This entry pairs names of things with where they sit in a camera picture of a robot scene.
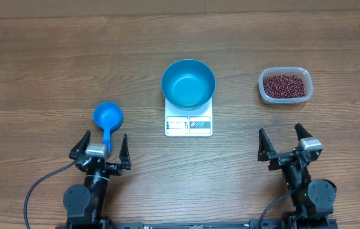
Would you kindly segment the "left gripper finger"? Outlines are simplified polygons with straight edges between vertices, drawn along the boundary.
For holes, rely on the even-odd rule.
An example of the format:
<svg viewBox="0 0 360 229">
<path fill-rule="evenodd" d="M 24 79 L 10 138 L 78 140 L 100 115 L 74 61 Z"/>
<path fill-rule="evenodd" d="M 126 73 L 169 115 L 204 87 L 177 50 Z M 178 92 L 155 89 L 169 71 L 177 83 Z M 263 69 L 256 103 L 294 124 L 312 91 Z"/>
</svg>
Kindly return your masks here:
<svg viewBox="0 0 360 229">
<path fill-rule="evenodd" d="M 85 150 L 90 143 L 90 136 L 91 132 L 87 130 L 81 140 L 71 149 L 69 153 L 70 159 L 77 160 L 80 155 L 85 154 Z"/>
<path fill-rule="evenodd" d="M 128 151 L 128 137 L 127 134 L 123 135 L 123 140 L 121 144 L 120 154 L 120 167 L 124 170 L 130 170 L 132 168 L 132 162 L 130 159 L 130 154 Z"/>
</svg>

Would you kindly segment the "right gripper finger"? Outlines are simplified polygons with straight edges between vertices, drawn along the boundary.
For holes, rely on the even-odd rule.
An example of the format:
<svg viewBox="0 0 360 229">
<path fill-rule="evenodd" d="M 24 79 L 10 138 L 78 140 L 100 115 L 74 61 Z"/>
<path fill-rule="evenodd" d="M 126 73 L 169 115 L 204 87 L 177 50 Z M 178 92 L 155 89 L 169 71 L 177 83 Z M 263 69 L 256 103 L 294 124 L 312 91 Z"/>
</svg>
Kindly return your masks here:
<svg viewBox="0 0 360 229">
<path fill-rule="evenodd" d="M 265 130 L 259 129 L 258 161 L 269 161 L 275 154 L 276 150 L 274 150 Z"/>
<path fill-rule="evenodd" d="M 296 135 L 297 135 L 297 138 L 299 141 L 301 141 L 302 139 L 305 139 L 305 138 L 309 138 L 309 137 L 312 137 L 311 134 L 309 134 L 305 128 L 301 125 L 301 123 L 297 123 L 295 126 L 294 126 L 294 129 L 296 130 Z"/>
</svg>

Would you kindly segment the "blue plastic measuring scoop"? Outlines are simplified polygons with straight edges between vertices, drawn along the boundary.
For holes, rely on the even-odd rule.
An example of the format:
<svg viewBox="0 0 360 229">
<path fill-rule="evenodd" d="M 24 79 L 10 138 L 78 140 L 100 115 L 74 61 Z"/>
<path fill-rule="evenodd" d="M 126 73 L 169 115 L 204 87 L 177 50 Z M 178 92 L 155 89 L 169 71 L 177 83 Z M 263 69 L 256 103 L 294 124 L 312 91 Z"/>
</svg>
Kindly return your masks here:
<svg viewBox="0 0 360 229">
<path fill-rule="evenodd" d="M 107 146 L 107 153 L 112 150 L 112 133 L 123 123 L 123 112 L 114 102 L 103 102 L 93 112 L 94 123 L 103 130 L 102 143 Z"/>
</svg>

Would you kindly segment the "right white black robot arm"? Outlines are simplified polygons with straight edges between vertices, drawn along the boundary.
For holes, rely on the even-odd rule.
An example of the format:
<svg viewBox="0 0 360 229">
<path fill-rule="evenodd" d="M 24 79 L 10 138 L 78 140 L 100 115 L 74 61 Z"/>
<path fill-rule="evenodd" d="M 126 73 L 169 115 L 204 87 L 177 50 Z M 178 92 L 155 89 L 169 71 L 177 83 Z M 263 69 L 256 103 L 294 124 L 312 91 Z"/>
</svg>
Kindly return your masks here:
<svg viewBox="0 0 360 229">
<path fill-rule="evenodd" d="M 259 129 L 258 161 L 268 162 L 268 169 L 281 170 L 288 192 L 269 204 L 261 213 L 258 228 L 337 228 L 333 214 L 337 187 L 328 179 L 311 178 L 308 166 L 322 152 L 321 141 L 297 123 L 294 126 L 298 145 L 289 152 L 278 153 L 264 129 Z M 285 212 L 281 219 L 265 220 L 266 213 L 280 201 L 290 197 L 294 210 Z"/>
</svg>

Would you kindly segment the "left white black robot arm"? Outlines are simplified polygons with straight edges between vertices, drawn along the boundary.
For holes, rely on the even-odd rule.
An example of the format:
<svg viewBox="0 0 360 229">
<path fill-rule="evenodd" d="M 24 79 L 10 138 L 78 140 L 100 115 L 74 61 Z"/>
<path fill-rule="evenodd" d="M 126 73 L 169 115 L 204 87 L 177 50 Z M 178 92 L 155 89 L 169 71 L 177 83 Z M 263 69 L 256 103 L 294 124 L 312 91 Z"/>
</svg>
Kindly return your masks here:
<svg viewBox="0 0 360 229">
<path fill-rule="evenodd" d="M 90 136 L 91 132 L 86 132 L 69 153 L 75 166 L 85 173 L 85 180 L 83 184 L 72 185 L 64 193 L 63 204 L 67 210 L 65 227 L 116 228 L 111 217 L 103 215 L 103 209 L 110 177 L 121 176 L 124 170 L 132 167 L 127 135 L 123 136 L 120 163 L 108 162 L 106 146 L 92 144 Z"/>
</svg>

